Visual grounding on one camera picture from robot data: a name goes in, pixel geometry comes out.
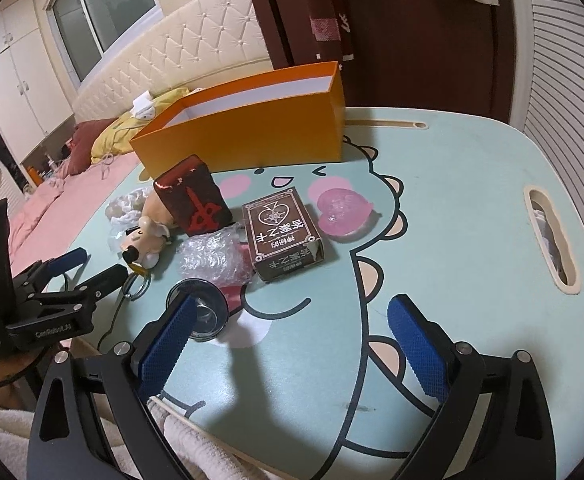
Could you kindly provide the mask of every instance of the window frame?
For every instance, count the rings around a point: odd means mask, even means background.
[[[149,30],[153,25],[160,22],[163,18],[163,10],[161,9],[161,5],[159,0],[154,0],[154,6],[152,9],[148,10],[144,15],[142,15],[136,22],[131,25],[128,30],[126,30],[123,34],[121,34],[117,40],[110,45],[108,49],[103,51],[101,46],[101,41],[96,35],[96,31],[94,29],[94,24],[90,19],[90,14],[85,7],[85,0],[80,0],[81,6],[83,8],[83,13],[85,14],[85,19],[88,22],[88,27],[92,33],[92,40],[96,43],[97,49],[101,54],[101,59],[99,60],[96,65],[90,70],[88,75],[86,75],[85,79],[81,81],[78,74],[76,73],[76,69],[74,68],[74,64],[72,63],[72,59],[70,58],[70,54],[67,51],[66,43],[61,36],[61,30],[58,27],[58,23],[56,21],[56,16],[54,15],[54,3],[56,0],[47,0],[47,3],[44,6],[46,11],[46,15],[48,17],[48,22],[50,24],[50,29],[52,31],[52,36],[54,38],[54,43],[56,43],[56,47],[61,55],[61,60],[63,60],[63,64],[66,67],[66,71],[70,76],[70,80],[74,85],[74,89],[79,91],[82,86],[88,85],[93,79],[95,79],[99,72],[118,54],[125,49],[132,41],[134,41],[137,37],[143,34],[146,30]]]

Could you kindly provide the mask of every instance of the window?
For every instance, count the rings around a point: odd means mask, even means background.
[[[163,17],[156,0],[53,0],[49,14],[78,84],[104,57],[115,55]]]

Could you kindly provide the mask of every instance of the yellow pillow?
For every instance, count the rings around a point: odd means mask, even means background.
[[[184,86],[165,92],[152,100],[156,115],[160,114],[165,108],[182,97],[189,94],[189,90]],[[150,121],[136,119],[130,112],[125,112],[121,117],[108,126],[103,133],[94,141],[92,145],[92,164],[96,164],[101,158],[108,153],[112,155],[122,155],[123,153],[132,152],[130,139],[134,137]]]

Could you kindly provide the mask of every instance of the red pillow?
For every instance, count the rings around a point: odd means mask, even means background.
[[[92,145],[103,133],[103,130],[110,126],[114,119],[98,119],[96,121],[85,121],[74,127],[72,142],[74,148],[70,154],[69,174],[78,175],[87,170],[92,163]]]

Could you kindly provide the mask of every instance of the heart logo on box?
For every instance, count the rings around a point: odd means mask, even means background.
[[[290,208],[286,204],[272,202],[263,206],[263,211],[259,213],[259,222],[265,225],[279,225],[287,218]]]

